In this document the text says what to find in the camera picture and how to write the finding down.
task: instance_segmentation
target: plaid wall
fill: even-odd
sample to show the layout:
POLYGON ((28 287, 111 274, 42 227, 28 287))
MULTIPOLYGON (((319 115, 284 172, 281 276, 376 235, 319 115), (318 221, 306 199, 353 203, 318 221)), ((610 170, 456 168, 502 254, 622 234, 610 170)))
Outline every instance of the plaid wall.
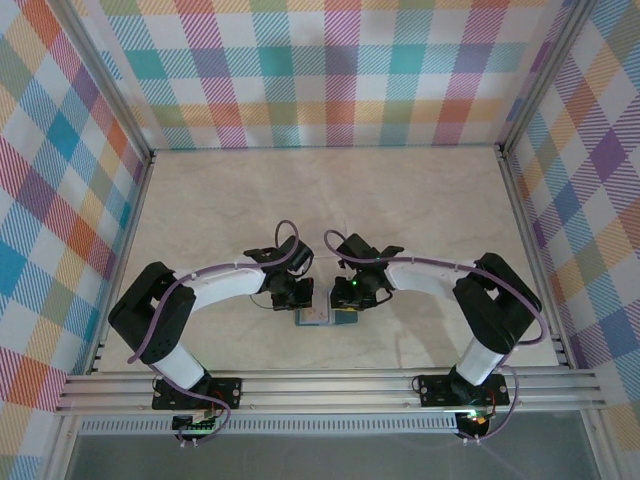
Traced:
POLYGON ((551 28, 547 32, 547 36, 545 37, 544 42, 542 42, 542 46, 540 47, 535 60, 531 64, 531 68, 529 69, 524 83, 522 84, 522 88, 520 88, 520 91, 518 92, 518 96, 516 97, 515 102, 513 102, 513 105, 511 106, 509 115, 507 115, 507 119, 504 122, 496 143, 504 143, 507 135, 509 134, 509 131, 513 127, 515 119, 518 118, 518 115, 521 113, 524 101, 533 89, 534 84, 538 80, 542 68, 545 66, 547 60, 553 53, 553 47, 556 43, 556 40, 558 40, 558 36, 562 32, 562 27, 567 21, 568 14, 576 1, 577 0, 562 1, 562 6, 560 7, 560 10, 558 10, 556 18, 553 20, 551 28))
POLYGON ((493 144, 558 0, 76 0, 157 148, 493 144))
POLYGON ((44 0, 0 11, 0 479, 28 479, 143 164, 44 0))
POLYGON ((640 468, 640 1, 601 0, 514 160, 573 350, 640 468))

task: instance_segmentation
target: purple cable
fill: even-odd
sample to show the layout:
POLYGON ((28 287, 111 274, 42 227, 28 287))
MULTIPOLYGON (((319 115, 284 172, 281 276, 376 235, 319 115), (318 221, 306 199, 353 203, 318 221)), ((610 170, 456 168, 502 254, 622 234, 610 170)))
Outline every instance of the purple cable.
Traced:
MULTIPOLYGON (((151 368, 153 370, 155 370, 157 373, 159 373, 160 375, 162 375, 162 372, 160 372, 158 369, 156 369, 153 365, 151 366, 151 368)), ((171 387, 175 388, 179 392, 182 392, 183 394, 189 395, 189 396, 194 397, 194 398, 198 398, 200 400, 205 400, 207 402, 211 402, 211 403, 214 403, 216 405, 220 405, 222 408, 224 408, 225 412, 227 413, 225 415, 225 417, 224 417, 224 421, 220 424, 220 426, 218 428, 216 428, 213 432, 209 433, 207 436, 202 437, 201 439, 199 439, 197 441, 199 444, 208 442, 213 437, 215 437, 220 432, 220 430, 222 430, 224 427, 227 426, 227 424, 229 423, 229 419, 231 418, 231 407, 229 407, 229 405, 226 402, 224 402, 222 400, 219 400, 217 398, 209 397, 207 395, 202 395, 200 393, 190 392, 186 388, 182 388, 180 385, 176 384, 170 378, 165 377, 165 376, 163 376, 163 378, 164 378, 165 382, 167 382, 171 387)), ((180 440, 180 442, 184 441, 183 438, 182 438, 182 429, 178 430, 178 439, 180 440)))
POLYGON ((153 332, 155 332, 156 326, 158 325, 158 320, 160 319, 160 313, 162 312, 162 309, 167 303, 167 299, 173 293, 173 291, 176 288, 178 288, 180 285, 182 285, 184 282, 191 280, 194 276, 197 277, 198 275, 204 275, 206 273, 214 273, 214 272, 219 272, 221 270, 237 270, 238 268, 250 268, 253 270, 260 270, 262 268, 274 267, 276 265, 280 265, 281 263, 284 263, 287 260, 289 260, 295 253, 296 249, 298 248, 298 244, 300 243, 300 236, 298 233, 298 227, 296 227, 292 221, 281 220, 276 226, 276 238, 278 233, 280 232, 280 227, 284 224, 289 225, 293 229, 295 241, 293 242, 293 247, 291 248, 291 250, 289 250, 289 252, 287 252, 287 254, 281 259, 274 260, 273 262, 265 262, 265 263, 223 263, 220 265, 212 265, 209 267, 201 268, 200 270, 196 270, 193 273, 189 273, 184 277, 176 280, 173 284, 171 284, 171 286, 167 289, 166 292, 164 292, 164 295, 162 295, 162 298, 158 302, 158 306, 156 307, 156 311, 153 314, 151 323, 149 324, 149 328, 147 329, 147 333, 142 339, 142 343, 140 344, 138 349, 135 351, 135 353, 131 357, 129 357, 129 359, 127 360, 127 363, 131 364, 142 356, 147 346, 149 346, 149 342, 151 341, 153 332))
MULTIPOLYGON (((342 235, 337 230, 327 230, 326 232, 324 232, 324 243, 325 243, 325 245, 327 246, 327 248, 329 249, 329 251, 331 253, 333 253, 334 255, 337 255, 341 259, 347 260, 349 262, 354 262, 354 263, 381 263, 381 262, 385 262, 385 263, 391 263, 391 262, 397 262, 397 263, 424 263, 424 264, 427 264, 427 265, 434 265, 436 267, 449 268, 451 270, 462 270, 463 272, 475 273, 477 275, 485 277, 485 278, 491 280, 492 282, 494 282, 496 285, 504 288, 511 295, 513 295, 520 303, 522 303, 527 308, 527 310, 529 310, 533 314, 533 316, 538 321, 538 324, 540 325, 540 335, 537 338, 534 338, 533 340, 520 341, 520 342, 518 342, 518 345, 537 345, 539 343, 542 343, 544 341, 544 339, 549 336, 549 327, 547 326, 547 321, 540 314, 540 312, 538 312, 538 310, 531 304, 531 302, 529 300, 527 300, 527 298, 524 295, 522 295, 520 292, 518 292, 515 288, 513 288, 507 282, 505 282, 501 278, 496 277, 492 273, 489 273, 489 272, 487 272, 485 270, 482 270, 480 268, 468 267, 466 265, 458 265, 457 263, 446 262, 444 260, 436 260, 436 259, 433 259, 433 258, 388 257, 388 258, 362 259, 362 258, 350 257, 348 255, 343 255, 342 253, 338 252, 335 248, 333 248, 333 246, 331 246, 331 244, 329 243, 329 235, 338 235, 343 240, 344 240, 344 235, 342 235)), ((502 366, 504 364, 504 362, 507 360, 507 358, 508 358, 508 355, 505 355, 503 357, 503 359, 501 360, 501 363, 498 366, 502 366)))
POLYGON ((516 406, 518 405, 518 399, 520 398, 520 380, 518 380, 518 374, 516 373, 516 369, 513 367, 510 367, 509 365, 505 365, 503 368, 511 369, 511 374, 513 375, 513 383, 515 383, 513 400, 511 401, 511 406, 509 407, 509 411, 507 412, 507 415, 504 417, 504 420, 502 421, 502 423, 498 425, 498 427, 495 428, 492 432, 489 432, 484 437, 482 437, 483 440, 496 436, 507 425, 507 422, 509 422, 511 415, 513 415, 513 411, 516 409, 516 406))

